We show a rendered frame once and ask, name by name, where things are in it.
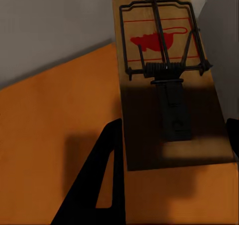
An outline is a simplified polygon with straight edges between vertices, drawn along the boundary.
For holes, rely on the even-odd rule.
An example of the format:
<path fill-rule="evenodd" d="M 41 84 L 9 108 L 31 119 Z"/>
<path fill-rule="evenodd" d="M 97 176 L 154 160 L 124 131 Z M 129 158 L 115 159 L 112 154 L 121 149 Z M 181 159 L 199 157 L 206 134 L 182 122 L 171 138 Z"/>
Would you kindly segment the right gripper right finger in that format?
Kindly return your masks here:
<path fill-rule="evenodd" d="M 239 120 L 228 118 L 225 125 L 229 134 L 231 147 L 239 157 Z"/>

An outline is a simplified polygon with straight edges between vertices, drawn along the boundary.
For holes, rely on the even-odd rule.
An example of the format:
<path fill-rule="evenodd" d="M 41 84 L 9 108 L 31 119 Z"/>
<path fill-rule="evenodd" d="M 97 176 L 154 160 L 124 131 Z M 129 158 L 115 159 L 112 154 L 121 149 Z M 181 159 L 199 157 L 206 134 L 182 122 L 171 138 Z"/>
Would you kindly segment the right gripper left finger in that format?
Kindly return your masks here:
<path fill-rule="evenodd" d="M 114 152 L 110 208 L 96 208 L 109 154 Z M 103 129 L 51 225 L 126 225 L 122 119 Z"/>

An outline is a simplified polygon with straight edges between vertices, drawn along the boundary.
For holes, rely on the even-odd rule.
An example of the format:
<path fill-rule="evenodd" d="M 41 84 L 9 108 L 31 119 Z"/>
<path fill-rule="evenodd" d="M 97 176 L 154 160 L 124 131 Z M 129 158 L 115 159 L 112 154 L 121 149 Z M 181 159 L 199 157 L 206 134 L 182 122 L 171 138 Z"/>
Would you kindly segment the mousetrap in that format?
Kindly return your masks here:
<path fill-rule="evenodd" d="M 235 163 L 191 0 L 113 0 L 127 171 Z"/>

